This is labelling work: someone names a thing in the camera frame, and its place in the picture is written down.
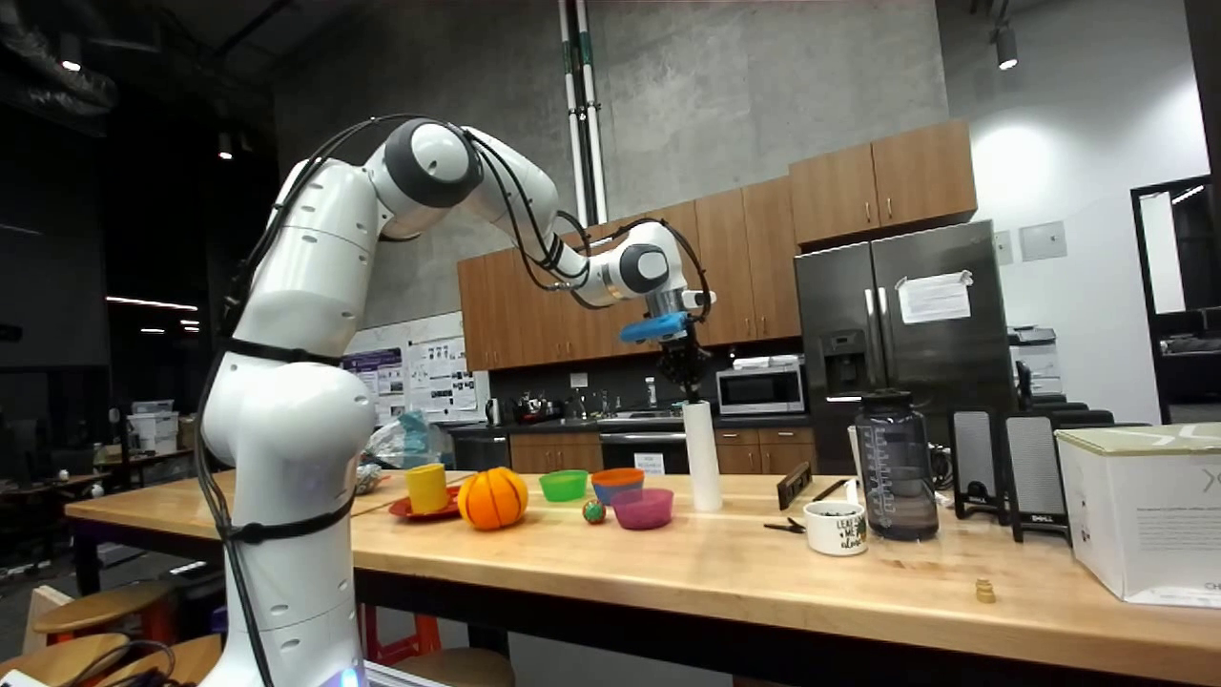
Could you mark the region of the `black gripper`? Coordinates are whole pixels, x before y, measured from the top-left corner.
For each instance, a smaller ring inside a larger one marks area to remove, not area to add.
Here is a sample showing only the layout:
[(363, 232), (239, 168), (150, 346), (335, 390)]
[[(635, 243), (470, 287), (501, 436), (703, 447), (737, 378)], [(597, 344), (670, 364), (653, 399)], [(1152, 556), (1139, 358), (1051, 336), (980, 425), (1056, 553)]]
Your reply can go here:
[(694, 336), (669, 341), (660, 353), (660, 372), (670, 382), (698, 382), (709, 372), (709, 353)]

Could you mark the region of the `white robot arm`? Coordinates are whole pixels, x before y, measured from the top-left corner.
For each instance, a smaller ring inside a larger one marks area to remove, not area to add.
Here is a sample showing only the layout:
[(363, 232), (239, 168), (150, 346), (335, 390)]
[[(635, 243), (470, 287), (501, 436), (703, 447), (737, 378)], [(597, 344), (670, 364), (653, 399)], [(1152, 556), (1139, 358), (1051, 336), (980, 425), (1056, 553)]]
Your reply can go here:
[(520, 255), (587, 308), (635, 297), (643, 318), (623, 336), (655, 344), (674, 378), (694, 376), (694, 326), (713, 289), (670, 227), (633, 222), (601, 247), (577, 247), (534, 159), (436, 117), (400, 123), (358, 166), (333, 149), (296, 159), (201, 395), (201, 452), (232, 471), (232, 485), (209, 497), (223, 550), (223, 648), (201, 687), (365, 687), (351, 503), (373, 406), (342, 353), (373, 247), (454, 210), (510, 232)]

